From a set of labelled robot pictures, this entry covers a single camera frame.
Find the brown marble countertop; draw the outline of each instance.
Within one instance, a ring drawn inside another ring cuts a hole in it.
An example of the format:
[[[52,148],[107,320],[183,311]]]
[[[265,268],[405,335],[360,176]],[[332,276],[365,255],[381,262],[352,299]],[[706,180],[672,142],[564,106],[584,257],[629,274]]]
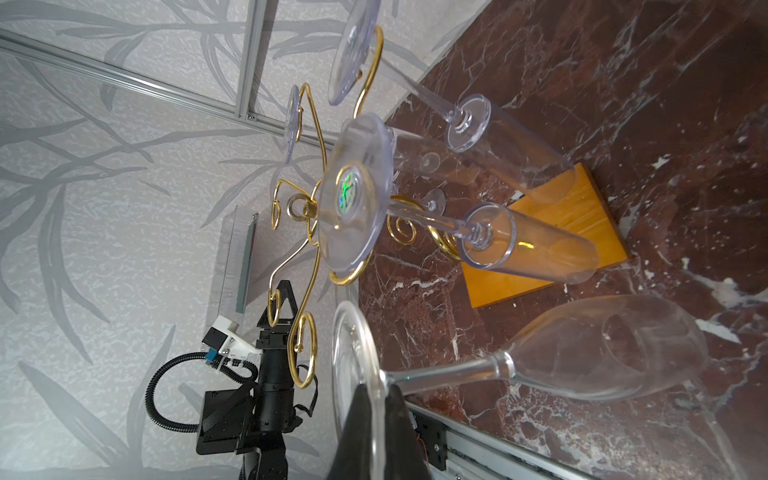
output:
[[[598,478],[768,478],[768,7],[764,2],[494,0],[423,84],[483,93],[584,162],[631,258],[577,285],[481,309],[425,230],[386,231],[360,304],[387,370],[475,358],[540,313],[650,293],[700,319],[712,362],[697,379],[612,404],[480,382],[416,396],[436,412]],[[415,98],[389,123],[442,138]],[[397,180],[415,198],[438,184]],[[515,189],[485,174],[443,184],[446,214]]]

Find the marble surface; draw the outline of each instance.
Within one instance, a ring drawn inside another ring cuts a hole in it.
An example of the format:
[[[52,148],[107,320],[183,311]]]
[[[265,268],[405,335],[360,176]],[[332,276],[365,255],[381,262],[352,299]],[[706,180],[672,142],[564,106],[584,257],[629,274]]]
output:
[[[472,309],[462,270],[429,240],[386,233],[360,280],[384,369],[474,358],[562,303],[650,293],[690,312],[712,361],[640,399],[575,402],[483,382],[412,399],[606,479],[766,478],[768,9],[759,2],[494,0],[423,84],[483,93],[592,170],[631,258],[577,286]],[[415,98],[389,123],[442,137]],[[435,181],[400,174],[421,198]],[[446,213],[515,189],[444,184]]]

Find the green sticker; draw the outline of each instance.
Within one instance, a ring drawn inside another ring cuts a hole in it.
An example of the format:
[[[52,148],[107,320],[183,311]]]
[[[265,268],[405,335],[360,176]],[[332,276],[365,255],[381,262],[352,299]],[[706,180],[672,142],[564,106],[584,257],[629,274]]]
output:
[[[357,181],[355,174],[349,172],[341,183],[341,189],[339,190],[339,212],[342,215],[346,215],[350,207],[355,202],[355,195],[357,194]]]

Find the black strap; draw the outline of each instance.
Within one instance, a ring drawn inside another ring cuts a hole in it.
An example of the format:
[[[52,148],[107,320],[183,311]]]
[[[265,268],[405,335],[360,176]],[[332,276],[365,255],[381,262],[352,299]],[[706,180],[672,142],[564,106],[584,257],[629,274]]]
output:
[[[218,409],[212,411],[212,413],[203,419],[202,430],[203,433],[208,432],[210,429],[216,426],[224,416],[236,405],[239,405],[245,398],[250,395],[250,390],[253,389],[253,397],[258,398],[261,393],[261,386],[254,382],[245,382],[239,389],[235,390],[229,399]]]
[[[304,367],[304,369],[309,372],[310,368],[306,365],[297,365],[298,367]],[[310,407],[307,408],[304,405],[298,404],[294,405],[293,408],[301,410],[302,412],[305,412],[307,415],[312,418],[312,414],[315,412],[315,404],[317,404],[317,393],[319,391],[319,383],[317,382],[317,375],[312,375],[312,381],[315,382],[315,395],[312,397],[312,402],[310,403]]]

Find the wooden base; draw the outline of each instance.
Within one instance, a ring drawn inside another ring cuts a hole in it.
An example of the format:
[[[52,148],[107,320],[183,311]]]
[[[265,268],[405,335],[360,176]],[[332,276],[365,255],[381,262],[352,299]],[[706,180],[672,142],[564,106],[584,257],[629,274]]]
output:
[[[594,184],[592,175],[582,164],[577,164],[575,168],[574,186],[568,195],[556,204],[537,204],[530,198],[523,197],[509,208],[590,240],[598,249],[598,268],[625,261],[628,254],[624,241]],[[539,290],[553,283],[477,270],[463,262],[462,269],[469,299],[474,308]]]

